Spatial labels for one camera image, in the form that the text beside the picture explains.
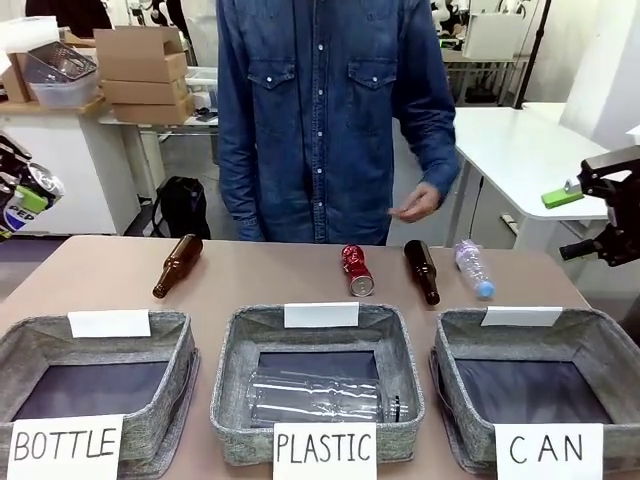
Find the large clear plastic bottle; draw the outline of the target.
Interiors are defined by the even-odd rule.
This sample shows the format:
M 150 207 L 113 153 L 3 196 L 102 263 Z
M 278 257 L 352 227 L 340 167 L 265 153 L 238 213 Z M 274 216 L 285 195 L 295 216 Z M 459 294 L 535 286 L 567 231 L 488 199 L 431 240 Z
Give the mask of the large clear plastic bottle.
M 261 368 L 250 377 L 246 405 L 253 428 L 277 423 L 399 423 L 409 407 L 377 379 L 331 378 Z

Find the clear plastic storage tub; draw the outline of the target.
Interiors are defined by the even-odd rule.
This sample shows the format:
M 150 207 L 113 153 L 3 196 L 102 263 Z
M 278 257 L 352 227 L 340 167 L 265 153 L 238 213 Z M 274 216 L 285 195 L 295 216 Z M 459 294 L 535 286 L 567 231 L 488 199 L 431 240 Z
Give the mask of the clear plastic storage tub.
M 38 103 L 51 109 L 83 107 L 98 90 L 96 63 L 60 42 L 28 51 L 23 78 Z

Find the large cardboard box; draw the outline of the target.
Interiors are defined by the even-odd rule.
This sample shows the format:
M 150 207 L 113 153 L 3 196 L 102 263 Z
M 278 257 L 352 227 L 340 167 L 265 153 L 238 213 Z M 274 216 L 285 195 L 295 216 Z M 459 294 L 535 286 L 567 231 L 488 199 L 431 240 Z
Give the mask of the large cardboard box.
M 187 74 L 187 59 L 177 28 L 95 29 L 94 40 L 102 80 L 171 83 Z

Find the blank white card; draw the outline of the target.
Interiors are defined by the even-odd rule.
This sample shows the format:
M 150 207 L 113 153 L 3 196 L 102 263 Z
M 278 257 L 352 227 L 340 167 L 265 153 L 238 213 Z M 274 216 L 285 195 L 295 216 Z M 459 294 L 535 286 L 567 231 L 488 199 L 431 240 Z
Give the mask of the blank white card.
M 562 307 L 490 306 L 486 310 L 481 325 L 483 327 L 552 327 L 562 313 Z
M 73 338 L 143 338 L 151 336 L 149 310 L 69 312 Z
M 357 327 L 359 302 L 289 303 L 284 305 L 285 329 Z

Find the white box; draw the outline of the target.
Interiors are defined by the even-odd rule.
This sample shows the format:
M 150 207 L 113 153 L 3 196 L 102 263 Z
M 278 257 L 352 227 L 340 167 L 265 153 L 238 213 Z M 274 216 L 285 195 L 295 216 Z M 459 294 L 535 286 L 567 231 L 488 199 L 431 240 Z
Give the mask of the white box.
M 473 61 L 509 61 L 518 50 L 522 17 L 491 13 L 470 16 L 462 56 Z

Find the crushed blue Pepsi can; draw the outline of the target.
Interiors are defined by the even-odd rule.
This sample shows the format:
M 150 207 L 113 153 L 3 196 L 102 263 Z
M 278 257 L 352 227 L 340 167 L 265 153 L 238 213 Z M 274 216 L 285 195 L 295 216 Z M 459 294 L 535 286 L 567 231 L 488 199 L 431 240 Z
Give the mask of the crushed blue Pepsi can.
M 61 180 L 45 167 L 30 161 L 29 170 L 34 179 L 34 188 L 28 188 L 41 197 L 48 199 L 51 209 L 64 195 Z M 7 201 L 0 201 L 0 242 L 9 239 L 25 226 L 32 223 L 44 211 L 27 211 L 20 208 L 19 200 L 13 193 Z

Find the white table with cabinet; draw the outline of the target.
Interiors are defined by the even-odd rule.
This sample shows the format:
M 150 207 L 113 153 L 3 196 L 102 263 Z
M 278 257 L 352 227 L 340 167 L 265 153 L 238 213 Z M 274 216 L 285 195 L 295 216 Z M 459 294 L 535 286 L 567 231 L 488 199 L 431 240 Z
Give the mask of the white table with cabinet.
M 22 229 L 22 235 L 122 235 L 140 213 L 120 132 L 99 122 L 106 112 L 102 96 L 76 109 L 0 103 L 0 130 L 65 187 L 61 201 Z

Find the black backpack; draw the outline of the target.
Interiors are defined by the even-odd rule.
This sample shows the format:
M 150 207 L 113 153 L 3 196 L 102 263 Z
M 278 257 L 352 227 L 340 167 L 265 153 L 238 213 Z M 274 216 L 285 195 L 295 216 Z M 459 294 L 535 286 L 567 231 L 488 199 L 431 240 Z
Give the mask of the black backpack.
M 193 234 L 210 240 L 206 208 L 204 187 L 198 179 L 172 176 L 158 190 L 151 213 L 152 232 L 159 238 Z

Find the dark brown glass bottle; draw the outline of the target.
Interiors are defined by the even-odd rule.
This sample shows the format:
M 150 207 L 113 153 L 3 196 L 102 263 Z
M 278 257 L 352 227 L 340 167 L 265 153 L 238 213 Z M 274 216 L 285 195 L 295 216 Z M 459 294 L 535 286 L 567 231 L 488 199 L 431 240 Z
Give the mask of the dark brown glass bottle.
M 428 246 L 420 240 L 410 240 L 404 245 L 403 251 L 412 278 L 426 303 L 430 306 L 438 305 L 440 295 L 436 283 L 437 269 Z

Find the crushed clear bottle blue cap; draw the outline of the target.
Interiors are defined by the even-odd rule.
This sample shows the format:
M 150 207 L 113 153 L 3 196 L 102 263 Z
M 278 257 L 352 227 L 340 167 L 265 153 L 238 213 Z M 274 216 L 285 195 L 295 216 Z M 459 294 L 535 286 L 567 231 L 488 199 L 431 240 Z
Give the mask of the crushed clear bottle blue cap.
M 489 275 L 480 248 L 470 239 L 462 240 L 454 247 L 456 266 L 476 297 L 491 300 L 495 286 Z

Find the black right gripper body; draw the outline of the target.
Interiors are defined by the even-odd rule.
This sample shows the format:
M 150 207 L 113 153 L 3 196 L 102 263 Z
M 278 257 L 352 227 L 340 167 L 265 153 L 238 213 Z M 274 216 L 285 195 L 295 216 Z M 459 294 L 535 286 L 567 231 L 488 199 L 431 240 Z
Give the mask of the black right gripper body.
M 594 239 L 609 267 L 640 260 L 640 146 L 611 151 L 581 162 L 577 176 L 586 196 L 602 199 L 609 221 Z

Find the person's torso denim shirt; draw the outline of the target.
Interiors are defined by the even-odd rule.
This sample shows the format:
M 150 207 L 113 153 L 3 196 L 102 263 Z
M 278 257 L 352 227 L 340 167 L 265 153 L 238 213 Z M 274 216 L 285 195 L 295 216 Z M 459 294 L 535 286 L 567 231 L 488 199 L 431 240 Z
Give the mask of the person's torso denim shirt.
M 218 113 L 254 128 L 265 242 L 386 242 L 422 183 L 411 94 L 448 86 L 430 0 L 217 0 Z

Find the crushed red soda can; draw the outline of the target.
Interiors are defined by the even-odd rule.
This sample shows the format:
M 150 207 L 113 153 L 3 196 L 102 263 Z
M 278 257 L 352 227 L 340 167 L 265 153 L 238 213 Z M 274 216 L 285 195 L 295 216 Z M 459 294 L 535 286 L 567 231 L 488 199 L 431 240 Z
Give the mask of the crushed red soda can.
M 355 297 L 366 297 L 374 292 L 372 274 L 366 266 L 365 254 L 358 245 L 346 245 L 341 253 L 342 267 L 348 277 L 349 291 Z

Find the flat cardboard box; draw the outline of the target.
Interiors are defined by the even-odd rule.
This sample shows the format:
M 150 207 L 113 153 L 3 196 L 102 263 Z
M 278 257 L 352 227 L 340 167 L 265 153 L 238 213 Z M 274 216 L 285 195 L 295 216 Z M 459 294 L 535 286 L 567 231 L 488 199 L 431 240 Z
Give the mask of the flat cardboard box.
M 102 80 L 101 87 L 113 105 L 173 105 L 188 95 L 184 78 L 170 83 Z
M 175 104 L 145 105 L 120 104 L 113 106 L 115 118 L 120 122 L 145 125 L 180 125 L 195 110 L 192 94 L 187 94 Z

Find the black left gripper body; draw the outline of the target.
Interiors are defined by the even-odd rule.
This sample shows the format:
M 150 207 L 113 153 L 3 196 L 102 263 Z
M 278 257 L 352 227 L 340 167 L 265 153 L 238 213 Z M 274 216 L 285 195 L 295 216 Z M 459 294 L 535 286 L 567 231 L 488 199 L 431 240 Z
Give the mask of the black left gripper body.
M 30 160 L 31 155 L 0 130 L 0 201 L 7 201 L 17 186 L 34 188 Z

